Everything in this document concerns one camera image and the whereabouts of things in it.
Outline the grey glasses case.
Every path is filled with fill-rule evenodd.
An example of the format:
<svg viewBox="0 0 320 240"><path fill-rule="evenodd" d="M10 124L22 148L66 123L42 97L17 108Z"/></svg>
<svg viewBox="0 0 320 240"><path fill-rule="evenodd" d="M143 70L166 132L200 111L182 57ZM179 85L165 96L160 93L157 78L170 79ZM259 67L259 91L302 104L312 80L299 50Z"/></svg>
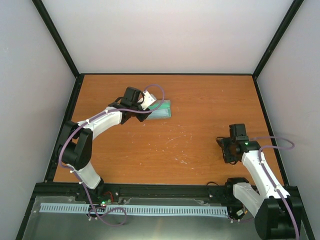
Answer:
<svg viewBox="0 0 320 240"><path fill-rule="evenodd" d="M159 119L169 119L171 118L171 101L164 100L164 102L155 111L151 112L146 118L147 120L159 120Z"/></svg>

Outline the black sunglasses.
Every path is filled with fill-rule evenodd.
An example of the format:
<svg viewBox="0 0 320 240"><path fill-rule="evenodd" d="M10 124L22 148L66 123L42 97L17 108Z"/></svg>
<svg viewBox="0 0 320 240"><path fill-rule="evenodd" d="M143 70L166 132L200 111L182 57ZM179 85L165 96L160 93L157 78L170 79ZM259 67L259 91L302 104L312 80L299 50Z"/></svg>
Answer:
<svg viewBox="0 0 320 240"><path fill-rule="evenodd" d="M216 143L218 144L218 146L221 148L221 150L224 150L224 138L223 137L217 137L216 139Z"/></svg>

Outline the light blue cleaning cloth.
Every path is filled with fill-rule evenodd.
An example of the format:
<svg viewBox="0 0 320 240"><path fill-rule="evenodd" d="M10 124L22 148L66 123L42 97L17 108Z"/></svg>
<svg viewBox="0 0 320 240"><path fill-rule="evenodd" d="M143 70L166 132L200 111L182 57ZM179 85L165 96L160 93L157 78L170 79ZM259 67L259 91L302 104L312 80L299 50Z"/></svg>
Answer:
<svg viewBox="0 0 320 240"><path fill-rule="evenodd" d="M168 119L171 117L171 110L169 108L157 109L153 111L148 117L148 120Z"/></svg>

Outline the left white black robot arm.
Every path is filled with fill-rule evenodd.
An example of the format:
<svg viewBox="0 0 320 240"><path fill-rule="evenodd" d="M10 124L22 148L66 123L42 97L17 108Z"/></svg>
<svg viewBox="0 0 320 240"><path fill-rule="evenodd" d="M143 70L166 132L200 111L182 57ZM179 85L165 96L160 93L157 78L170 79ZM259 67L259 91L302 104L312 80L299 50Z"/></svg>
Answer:
<svg viewBox="0 0 320 240"><path fill-rule="evenodd" d="M91 163L94 139L111 127L123 125L131 117L144 121L151 114L150 106L156 100L147 90L127 87L124 96L118 97L102 112L79 122L64 124L56 148L58 163L87 187L86 195L92 201L99 201L104 195L104 188L100 186L103 179Z"/></svg>

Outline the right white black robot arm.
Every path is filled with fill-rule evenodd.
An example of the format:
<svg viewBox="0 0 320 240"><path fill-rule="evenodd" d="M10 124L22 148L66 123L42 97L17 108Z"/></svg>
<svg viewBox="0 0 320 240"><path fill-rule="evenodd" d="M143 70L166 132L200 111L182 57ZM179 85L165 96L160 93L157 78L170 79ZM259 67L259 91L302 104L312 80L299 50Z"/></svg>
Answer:
<svg viewBox="0 0 320 240"><path fill-rule="evenodd" d="M231 195L251 213L262 240L300 238L303 203L278 181L268 165L258 139L249 138L243 123L231 124L228 137L217 137L226 164L241 162L255 187L243 177L229 178L225 184Z"/></svg>

